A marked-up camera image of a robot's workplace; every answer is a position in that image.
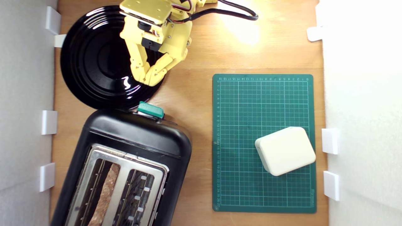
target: white bracket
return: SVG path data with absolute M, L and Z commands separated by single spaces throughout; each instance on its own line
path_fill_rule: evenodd
M 52 34 L 60 34 L 60 23 L 62 16 L 52 7 L 48 6 L 46 9 L 46 25 L 45 28 Z
M 339 153 L 339 130 L 321 129 L 322 151 L 329 154 Z
M 66 39 L 67 35 L 55 35 L 54 36 L 54 47 L 61 48 L 63 47 L 64 39 Z
M 57 133 L 57 111 L 42 111 L 42 135 Z
M 45 28 L 54 34 L 54 47 L 63 47 L 66 35 L 60 35 L 62 16 L 52 7 L 48 6 L 46 9 L 46 25 Z
M 339 175 L 324 171 L 324 194 L 339 201 Z
M 49 163 L 41 166 L 41 177 L 39 180 L 39 192 L 48 190 L 54 186 L 56 174 L 55 163 Z
M 324 35 L 324 22 L 325 22 L 325 11 L 323 3 L 318 3 L 316 5 L 316 27 L 307 28 L 307 39 L 309 41 L 321 40 Z

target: black toaster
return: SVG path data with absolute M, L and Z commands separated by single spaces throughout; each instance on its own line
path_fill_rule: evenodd
M 140 103 L 86 121 L 51 226 L 170 225 L 191 156 L 190 136 Z

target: wooden table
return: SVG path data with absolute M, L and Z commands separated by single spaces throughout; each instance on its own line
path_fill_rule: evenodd
M 324 120 L 323 59 L 321 42 L 310 43 L 306 28 L 315 26 L 318 0 L 233 0 L 254 9 L 257 21 L 209 14 L 194 21 L 187 59 L 173 68 L 150 103 L 187 127 L 193 135 L 193 154 L 172 225 L 328 225 L 328 200 L 322 172 L 327 169 L 321 151 Z M 59 0 L 61 33 L 88 11 L 116 0 Z M 94 109 L 77 100 L 60 72 L 56 49 L 55 110 L 59 112 L 53 138 L 52 161 L 56 185 L 51 191 L 51 215 L 77 144 L 81 128 Z M 314 76 L 317 147 L 316 214 L 230 213 L 212 210 L 212 76 L 215 73 L 309 73 Z

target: green cutting mat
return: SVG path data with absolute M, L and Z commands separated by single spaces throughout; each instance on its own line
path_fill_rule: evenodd
M 289 126 L 303 127 L 315 149 L 311 75 L 214 75 L 215 211 L 316 212 L 316 164 L 275 177 L 254 146 L 257 138 Z

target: white wall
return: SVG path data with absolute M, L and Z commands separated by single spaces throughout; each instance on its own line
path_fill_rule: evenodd
M 53 35 L 46 6 L 57 0 L 0 3 L 0 225 L 45 226 L 49 191 L 39 193 L 39 168 L 50 162 L 51 136 L 41 112 L 53 109 Z
M 330 226 L 402 225 L 402 3 L 321 0 L 327 128 L 340 129 Z

